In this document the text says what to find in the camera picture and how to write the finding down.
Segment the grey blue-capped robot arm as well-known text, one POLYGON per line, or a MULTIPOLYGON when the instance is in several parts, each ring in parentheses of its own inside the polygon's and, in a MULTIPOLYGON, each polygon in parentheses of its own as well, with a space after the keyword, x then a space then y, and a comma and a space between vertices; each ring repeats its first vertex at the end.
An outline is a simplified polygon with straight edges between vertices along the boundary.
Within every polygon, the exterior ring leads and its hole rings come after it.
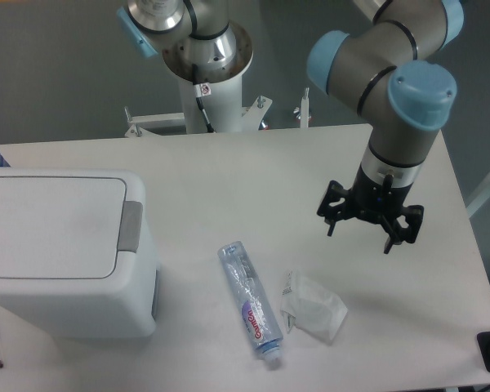
MULTIPOLYGON (((306 62, 309 80, 372 126, 354 183, 331 181, 317 213, 334 227, 352 218, 379 225, 387 246, 414 243, 424 209, 405 205, 457 96, 454 77, 428 59, 464 22, 458 1, 360 1, 372 22, 359 37, 324 34, 306 62)), ((145 57, 176 76, 189 133, 245 131, 242 76, 252 62, 247 32, 225 1, 129 1, 118 20, 145 57)))

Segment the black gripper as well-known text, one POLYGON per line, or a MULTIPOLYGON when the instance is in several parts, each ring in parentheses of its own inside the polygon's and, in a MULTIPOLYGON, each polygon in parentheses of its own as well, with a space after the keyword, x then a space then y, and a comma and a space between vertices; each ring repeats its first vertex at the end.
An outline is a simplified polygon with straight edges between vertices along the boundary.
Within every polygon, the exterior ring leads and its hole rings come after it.
POLYGON ((362 167, 359 167, 350 189, 331 180, 317 210, 317 215, 328 225, 327 236, 332 236, 338 221, 358 218, 381 224, 388 234, 385 254, 389 254, 394 245, 416 242, 424 218, 424 207, 406 207, 404 203, 413 183, 395 186, 395 181, 396 178, 388 173, 374 181, 362 167))

